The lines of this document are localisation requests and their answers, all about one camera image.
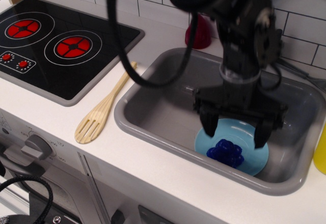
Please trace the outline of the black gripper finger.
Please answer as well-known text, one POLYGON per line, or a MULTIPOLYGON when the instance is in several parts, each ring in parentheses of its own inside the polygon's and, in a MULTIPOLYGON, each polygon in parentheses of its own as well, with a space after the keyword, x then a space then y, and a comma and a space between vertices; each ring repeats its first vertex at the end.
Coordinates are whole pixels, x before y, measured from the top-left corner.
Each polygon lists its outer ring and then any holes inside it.
POLYGON ((264 147, 273 130, 273 121, 269 119, 260 120, 255 128, 255 149, 264 147))
POLYGON ((204 132, 209 137, 213 137, 218 126, 219 115, 216 112, 205 107, 200 108, 199 115, 204 132))

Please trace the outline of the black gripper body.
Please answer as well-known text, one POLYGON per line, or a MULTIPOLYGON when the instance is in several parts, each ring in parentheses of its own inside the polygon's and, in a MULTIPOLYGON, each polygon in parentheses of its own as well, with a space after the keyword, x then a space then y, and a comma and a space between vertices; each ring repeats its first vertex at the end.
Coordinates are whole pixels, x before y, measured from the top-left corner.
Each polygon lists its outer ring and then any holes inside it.
POLYGON ((223 81, 222 85, 201 87, 194 92, 194 110, 201 107, 216 112, 219 117, 242 121, 273 121, 273 130, 283 127, 288 106, 263 91, 257 82, 236 84, 223 81))

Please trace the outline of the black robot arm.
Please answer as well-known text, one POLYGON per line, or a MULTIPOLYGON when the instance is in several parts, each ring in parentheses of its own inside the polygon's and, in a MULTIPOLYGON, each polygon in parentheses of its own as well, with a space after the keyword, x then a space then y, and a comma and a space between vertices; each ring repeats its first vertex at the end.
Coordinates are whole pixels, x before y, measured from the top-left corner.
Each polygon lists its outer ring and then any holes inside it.
POLYGON ((287 106, 267 96, 277 85, 265 86, 261 71, 274 66, 281 39, 275 28, 271 0, 170 0, 194 16, 206 14, 217 24, 223 47, 223 83, 196 89, 194 109, 203 129, 214 136, 220 116, 255 125, 254 143, 262 148, 271 132, 283 125, 287 106))

